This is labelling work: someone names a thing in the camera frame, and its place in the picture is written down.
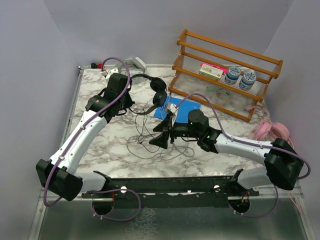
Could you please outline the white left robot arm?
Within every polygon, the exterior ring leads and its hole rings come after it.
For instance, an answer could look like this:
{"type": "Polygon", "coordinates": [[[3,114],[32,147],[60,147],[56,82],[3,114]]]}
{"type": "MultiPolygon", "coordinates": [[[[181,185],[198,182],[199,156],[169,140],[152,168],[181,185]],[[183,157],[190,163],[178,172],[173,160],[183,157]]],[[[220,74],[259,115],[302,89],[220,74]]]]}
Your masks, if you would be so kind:
{"type": "Polygon", "coordinates": [[[88,100],[78,125],[63,145],[48,160],[38,161],[36,172],[45,194],[51,191],[60,198],[72,201],[79,193],[94,191],[101,198],[110,193],[111,186],[103,174],[77,174],[76,171],[99,132],[119,111],[131,106],[129,85],[130,77],[113,73],[106,88],[88,100]]]}

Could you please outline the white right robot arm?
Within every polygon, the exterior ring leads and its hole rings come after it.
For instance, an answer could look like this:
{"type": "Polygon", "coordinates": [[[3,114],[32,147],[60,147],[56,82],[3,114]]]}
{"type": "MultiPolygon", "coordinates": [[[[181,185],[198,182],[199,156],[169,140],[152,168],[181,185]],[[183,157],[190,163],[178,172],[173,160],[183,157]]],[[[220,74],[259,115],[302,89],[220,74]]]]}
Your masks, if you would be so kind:
{"type": "Polygon", "coordinates": [[[222,130],[209,125],[209,119],[199,109],[188,113],[188,121],[173,121],[174,114],[166,118],[154,129],[159,135],[149,141],[151,145],[167,149],[176,138],[194,138],[197,145],[206,152],[230,154],[259,163],[253,169],[240,169],[233,176],[229,189],[240,196],[248,189],[271,185],[291,191],[299,178],[304,163],[284,139],[256,141],[226,136],[222,130]]]}

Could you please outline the black headphones with cable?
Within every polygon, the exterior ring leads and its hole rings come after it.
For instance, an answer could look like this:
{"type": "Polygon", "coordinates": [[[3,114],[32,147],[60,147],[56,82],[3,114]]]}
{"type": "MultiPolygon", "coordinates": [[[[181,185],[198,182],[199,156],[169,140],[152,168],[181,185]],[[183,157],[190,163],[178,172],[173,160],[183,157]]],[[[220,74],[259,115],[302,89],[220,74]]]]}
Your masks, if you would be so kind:
{"type": "Polygon", "coordinates": [[[135,112],[131,108],[129,108],[129,110],[133,114],[135,114],[134,125],[135,125],[136,131],[138,133],[138,135],[136,135],[136,143],[143,146],[143,148],[147,152],[155,154],[160,150],[159,147],[157,150],[149,150],[143,143],[143,141],[145,139],[148,139],[148,138],[154,139],[154,134],[151,134],[149,132],[148,128],[146,127],[146,121],[147,121],[148,115],[150,113],[152,113],[157,108],[164,107],[165,102],[167,100],[167,96],[168,96],[167,85],[161,78],[150,76],[145,73],[134,74],[133,76],[130,77],[130,82],[133,83],[133,80],[137,79],[137,78],[144,78],[144,79],[149,80],[149,86],[155,92],[155,94],[152,98],[152,106],[149,107],[147,110],[145,110],[143,108],[140,112],[135,112]],[[138,116],[143,116],[141,130],[138,129],[138,124],[137,124],[138,116]]]}

